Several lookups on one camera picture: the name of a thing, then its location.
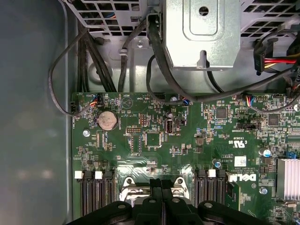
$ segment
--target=aluminum heatsink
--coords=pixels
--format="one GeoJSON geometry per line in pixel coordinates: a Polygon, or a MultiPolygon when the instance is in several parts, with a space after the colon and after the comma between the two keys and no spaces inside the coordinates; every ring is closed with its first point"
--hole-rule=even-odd
{"type": "Polygon", "coordinates": [[[277,196],[284,200],[300,200],[300,160],[278,160],[277,196]]]}

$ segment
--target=green circuit board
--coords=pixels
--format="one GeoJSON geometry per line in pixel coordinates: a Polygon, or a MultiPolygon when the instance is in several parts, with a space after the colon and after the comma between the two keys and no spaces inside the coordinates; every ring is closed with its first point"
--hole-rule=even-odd
{"type": "MultiPolygon", "coordinates": [[[[100,101],[72,118],[73,173],[103,171],[110,180],[101,189],[97,185],[102,184],[86,186],[74,179],[74,218],[119,200],[127,177],[136,184],[181,177],[191,202],[199,203],[197,173],[211,169],[226,171],[225,205],[267,221],[292,224],[299,217],[299,202],[291,207],[277,196],[277,159],[287,158],[287,152],[299,158],[300,112],[294,107],[259,114],[248,108],[243,96],[174,106],[148,93],[75,93],[72,109],[81,110],[95,95],[100,101]],[[103,112],[110,117],[100,119],[103,112]],[[99,123],[114,126],[103,130],[99,123]],[[271,157],[262,156],[261,149],[270,150],[271,157]],[[229,181],[229,175],[235,180],[229,181]]],[[[270,110],[290,101],[281,94],[259,94],[253,106],[270,110]]]]}

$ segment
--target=motherboard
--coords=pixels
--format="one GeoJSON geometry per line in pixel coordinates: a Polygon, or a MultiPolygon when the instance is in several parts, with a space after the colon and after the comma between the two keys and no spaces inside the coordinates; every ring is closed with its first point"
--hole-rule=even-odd
{"type": "MultiPolygon", "coordinates": [[[[173,196],[194,206],[212,200],[265,221],[300,218],[300,106],[258,113],[245,96],[193,103],[160,94],[75,93],[72,118],[74,219],[113,201],[134,205],[149,180],[171,180],[173,196]]],[[[253,94],[274,110],[282,94],[253,94]]]]}

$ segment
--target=black cable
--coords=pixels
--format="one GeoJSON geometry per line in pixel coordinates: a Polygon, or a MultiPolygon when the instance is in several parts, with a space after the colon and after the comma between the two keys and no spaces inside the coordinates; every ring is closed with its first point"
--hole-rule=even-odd
{"type": "Polygon", "coordinates": [[[65,111],[59,104],[55,93],[54,93],[54,89],[53,89],[53,71],[56,67],[56,65],[58,64],[58,62],[62,59],[62,57],[64,57],[68,51],[70,51],[71,48],[74,47],[74,45],[86,34],[86,32],[88,31],[87,28],[83,29],[76,37],[75,39],[68,45],[68,47],[66,47],[66,49],[57,57],[57,59],[54,61],[54,63],[51,65],[50,69],[49,69],[49,73],[48,73],[48,87],[49,87],[49,91],[50,91],[50,95],[52,98],[53,103],[55,104],[55,106],[58,108],[59,111],[61,111],[64,115],[66,116],[82,116],[86,111],[89,110],[90,105],[84,107],[80,112],[77,113],[69,113],[67,111],[65,111]]]}
{"type": "Polygon", "coordinates": [[[207,71],[207,76],[208,76],[208,79],[210,80],[212,86],[214,86],[214,88],[219,92],[219,93],[222,93],[224,92],[222,90],[222,88],[220,88],[220,86],[217,84],[215,78],[214,78],[214,75],[211,71],[207,71]]]}
{"type": "Polygon", "coordinates": [[[110,87],[110,90],[111,90],[110,92],[117,92],[117,90],[113,84],[112,77],[110,76],[110,73],[108,71],[108,68],[107,68],[100,52],[98,51],[97,46],[96,46],[92,36],[89,33],[85,35],[85,41],[86,41],[86,45],[89,45],[89,47],[88,47],[88,49],[90,49],[89,52],[91,53],[91,51],[92,51],[95,56],[95,60],[93,59],[94,64],[95,65],[99,64],[99,68],[101,69],[101,72],[104,74],[104,76],[107,80],[106,82],[108,83],[108,86],[110,87]]]}
{"type": "Polygon", "coordinates": [[[81,74],[82,74],[82,86],[84,92],[90,91],[89,86],[89,76],[88,76],[88,62],[87,62],[87,49],[84,40],[80,40],[82,42],[82,67],[81,67],[81,74]]]}
{"type": "MultiPolygon", "coordinates": [[[[125,41],[123,45],[123,49],[127,49],[129,47],[130,42],[136,38],[144,29],[146,29],[147,21],[143,20],[136,28],[135,30],[128,36],[127,40],[125,41]]],[[[124,89],[124,81],[126,77],[126,70],[127,70],[127,56],[122,55],[121,56],[121,74],[119,78],[118,83],[118,92],[123,92],[124,89]]]]}
{"type": "Polygon", "coordinates": [[[298,96],[293,101],[291,101],[289,104],[287,104],[286,106],[278,108],[278,109],[274,109],[274,110],[266,110],[265,111],[265,110],[257,109],[253,106],[250,106],[250,109],[253,109],[254,111],[256,111],[258,113],[264,113],[264,114],[279,113],[285,109],[288,109],[289,107],[293,106],[294,104],[296,104],[299,99],[300,99],[300,94],[298,94],[298,96]]]}
{"type": "Polygon", "coordinates": [[[160,103],[164,103],[164,104],[168,104],[168,105],[181,105],[183,102],[181,100],[179,101],[174,101],[174,102],[167,102],[163,99],[160,99],[159,97],[157,97],[154,92],[152,91],[151,87],[150,87],[150,81],[151,81],[151,64],[152,61],[154,60],[155,55],[152,55],[152,57],[149,59],[148,61],[148,65],[147,65],[147,73],[146,73],[146,86],[147,86],[147,91],[148,93],[151,95],[151,97],[160,102],[160,103]]]}
{"type": "Polygon", "coordinates": [[[83,75],[82,75],[82,71],[81,71],[81,67],[82,67],[82,50],[83,50],[83,46],[82,46],[82,41],[79,40],[78,44],[77,44],[78,48],[77,48],[77,92],[82,92],[83,90],[83,75]]]}
{"type": "Polygon", "coordinates": [[[269,67],[269,68],[265,68],[264,72],[266,72],[268,74],[275,74],[275,73],[279,73],[280,71],[269,67]]]}
{"type": "Polygon", "coordinates": [[[98,74],[98,76],[100,78],[100,81],[101,81],[103,87],[104,87],[104,90],[106,92],[112,92],[112,90],[111,90],[111,88],[110,88],[110,86],[109,86],[109,84],[107,82],[106,77],[104,76],[104,73],[103,73],[103,71],[102,71],[99,63],[97,62],[97,58],[96,58],[93,50],[91,49],[91,46],[87,44],[86,47],[87,47],[88,51],[90,52],[90,57],[92,58],[92,60],[93,60],[93,62],[95,64],[97,74],[98,74]]]}
{"type": "Polygon", "coordinates": [[[262,81],[259,81],[259,82],[256,82],[251,85],[247,85],[245,87],[238,88],[235,90],[226,91],[226,92],[219,93],[219,94],[210,94],[210,95],[205,95],[205,96],[191,96],[188,93],[186,93],[174,79],[174,77],[168,67],[167,59],[165,57],[165,52],[164,52],[164,49],[163,49],[162,44],[159,39],[158,29],[156,27],[155,22],[152,22],[152,21],[150,21],[150,26],[149,26],[149,38],[152,43],[152,47],[153,47],[153,51],[155,54],[155,58],[157,60],[157,64],[158,64],[163,76],[165,77],[166,81],[170,85],[170,87],[173,89],[173,91],[175,91],[175,93],[180,94],[183,97],[185,97],[186,99],[193,101],[193,102],[215,101],[215,100],[227,98],[227,97],[230,97],[233,95],[238,95],[245,91],[256,90],[272,81],[275,81],[275,80],[283,77],[286,74],[289,74],[290,70],[291,70],[291,68],[283,70],[267,79],[264,79],[262,81]]]}

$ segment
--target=screw hole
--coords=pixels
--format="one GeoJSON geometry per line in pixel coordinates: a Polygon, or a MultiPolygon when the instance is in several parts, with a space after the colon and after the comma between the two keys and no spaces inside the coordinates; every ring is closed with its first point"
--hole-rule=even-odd
{"type": "Polygon", "coordinates": [[[208,10],[208,8],[207,8],[206,6],[202,6],[202,7],[199,9],[199,13],[200,13],[200,15],[202,15],[202,16],[208,15],[208,12],[209,12],[209,10],[208,10]]]}

